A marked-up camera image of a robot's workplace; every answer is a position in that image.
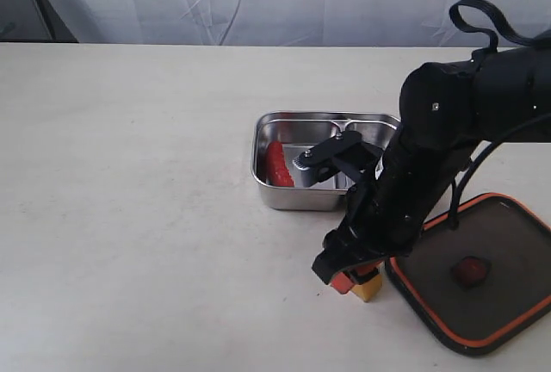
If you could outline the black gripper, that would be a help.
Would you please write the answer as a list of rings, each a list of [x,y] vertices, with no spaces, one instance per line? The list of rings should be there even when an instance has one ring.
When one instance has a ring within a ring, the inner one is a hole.
[[[465,143],[423,148],[399,130],[381,163],[378,177],[364,177],[350,192],[343,220],[327,233],[313,261],[313,272],[341,295],[353,289],[353,282],[378,276],[377,262],[412,249],[426,217],[465,166]]]

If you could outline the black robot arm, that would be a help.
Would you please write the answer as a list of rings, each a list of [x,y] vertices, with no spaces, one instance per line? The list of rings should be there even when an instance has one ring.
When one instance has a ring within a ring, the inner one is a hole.
[[[343,220],[313,261],[324,283],[410,252],[446,189],[465,187],[457,175],[471,176],[480,164],[473,155],[480,143],[549,141],[550,39],[425,63],[403,83],[399,112],[384,150],[360,143],[332,158],[353,185]]]

